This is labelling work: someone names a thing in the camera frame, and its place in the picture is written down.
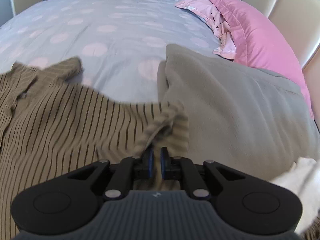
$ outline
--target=shirt sleeve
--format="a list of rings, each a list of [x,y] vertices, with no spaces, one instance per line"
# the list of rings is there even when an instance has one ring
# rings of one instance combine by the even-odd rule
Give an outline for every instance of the shirt sleeve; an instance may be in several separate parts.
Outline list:
[[[81,60],[78,57],[72,57],[51,65],[44,69],[44,71],[52,77],[67,80],[78,75],[82,71]]]

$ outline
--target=bedsheet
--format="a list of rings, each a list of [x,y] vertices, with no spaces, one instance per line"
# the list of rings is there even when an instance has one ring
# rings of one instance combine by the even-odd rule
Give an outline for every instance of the bedsheet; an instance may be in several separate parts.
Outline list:
[[[45,68],[78,56],[75,81],[119,101],[157,101],[156,74],[169,43],[203,55],[220,40],[178,0],[48,0],[0,28],[0,72],[15,61]]]

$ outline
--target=metal screw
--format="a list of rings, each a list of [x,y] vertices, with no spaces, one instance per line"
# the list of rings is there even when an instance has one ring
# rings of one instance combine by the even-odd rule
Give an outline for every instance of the metal screw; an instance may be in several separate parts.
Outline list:
[[[107,162],[109,162],[109,160],[107,160],[107,159],[101,159],[101,160],[99,160],[99,162],[101,162],[101,163],[107,163]]]
[[[209,196],[209,191],[203,188],[198,188],[193,192],[193,195],[196,197],[207,197]]]
[[[117,189],[110,189],[105,192],[105,195],[106,197],[109,197],[109,198],[116,198],[116,197],[120,197],[121,191]]]

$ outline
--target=bed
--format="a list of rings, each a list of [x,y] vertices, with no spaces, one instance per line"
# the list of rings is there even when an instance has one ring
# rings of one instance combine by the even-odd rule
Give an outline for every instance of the bed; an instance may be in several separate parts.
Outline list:
[[[84,71],[71,82],[81,82],[117,101],[156,102],[157,71],[161,61],[166,60],[167,44],[175,43],[220,59],[212,53],[221,45],[220,40],[199,17],[176,8],[177,1],[49,0],[38,3],[0,28],[0,71],[9,71],[16,61],[45,69],[79,56]],[[303,68],[315,121],[319,123],[320,15],[316,12],[320,11],[320,1],[243,1],[268,17],[293,49]],[[297,11],[303,12],[303,17],[297,17]],[[308,183],[301,182],[299,187],[288,183],[292,177],[276,181],[300,193],[307,218],[304,217],[299,233],[312,224],[320,207],[320,192],[315,190],[319,165],[313,163],[311,169],[313,173],[310,170],[306,173]]]

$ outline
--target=pillow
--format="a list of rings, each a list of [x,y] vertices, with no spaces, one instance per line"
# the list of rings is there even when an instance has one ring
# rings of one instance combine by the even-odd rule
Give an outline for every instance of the pillow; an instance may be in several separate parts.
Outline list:
[[[230,26],[210,0],[182,0],[175,6],[190,10],[199,16],[211,28],[213,34],[221,39],[221,45],[213,51],[214,54],[227,59],[235,58],[236,46],[229,31]]]
[[[312,118],[310,94],[301,66],[280,31],[261,12],[240,0],[210,0],[230,26],[234,62],[277,72],[300,86]]]

